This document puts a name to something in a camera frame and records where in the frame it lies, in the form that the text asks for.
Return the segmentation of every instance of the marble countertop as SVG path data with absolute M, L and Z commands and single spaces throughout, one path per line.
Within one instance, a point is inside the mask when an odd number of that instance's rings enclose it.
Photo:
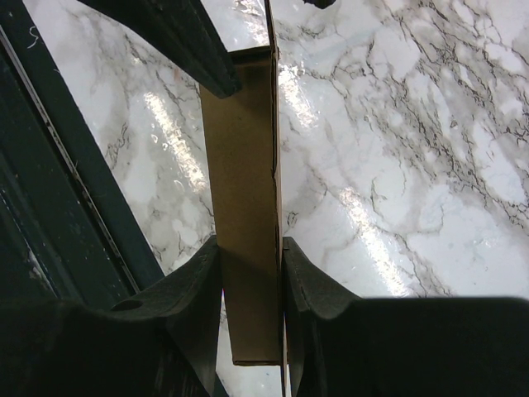
M 25 3 L 169 273 L 214 232 L 197 85 L 74 0 Z M 267 40 L 258 0 L 204 5 L 228 50 Z M 529 2 L 272 7 L 285 234 L 360 296 L 529 298 Z M 230 394 L 279 395 L 226 327 Z

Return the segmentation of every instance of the hole in bracket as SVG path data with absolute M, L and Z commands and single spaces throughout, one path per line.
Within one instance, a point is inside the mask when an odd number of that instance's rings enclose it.
M 111 311 L 124 312 L 126 310 L 138 309 L 141 306 L 143 306 L 143 302 L 141 302 L 140 300 L 124 300 L 123 302 L 120 302 L 119 304 L 114 306 Z

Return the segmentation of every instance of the marble surface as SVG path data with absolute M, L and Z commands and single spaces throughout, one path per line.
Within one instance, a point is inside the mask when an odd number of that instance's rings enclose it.
M 214 231 L 197 85 L 74 0 L 25 0 L 166 273 Z M 229 50 L 257 0 L 204 0 Z M 529 298 L 529 3 L 273 0 L 284 232 L 360 296 Z M 34 42 L 28 32 L 28 47 Z M 280 395 L 275 368 L 218 372 Z

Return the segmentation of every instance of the brown cardboard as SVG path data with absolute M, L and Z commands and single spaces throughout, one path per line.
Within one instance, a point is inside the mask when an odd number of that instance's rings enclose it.
M 231 53 L 243 89 L 218 99 L 201 87 L 222 282 L 237 365 L 280 365 L 282 233 L 278 148 L 277 50 Z

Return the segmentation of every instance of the cardboard box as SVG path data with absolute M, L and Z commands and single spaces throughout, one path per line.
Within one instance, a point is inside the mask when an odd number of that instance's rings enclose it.
M 201 87 L 213 212 L 236 365 L 280 365 L 281 198 L 277 47 L 230 53 L 243 89 L 218 99 Z

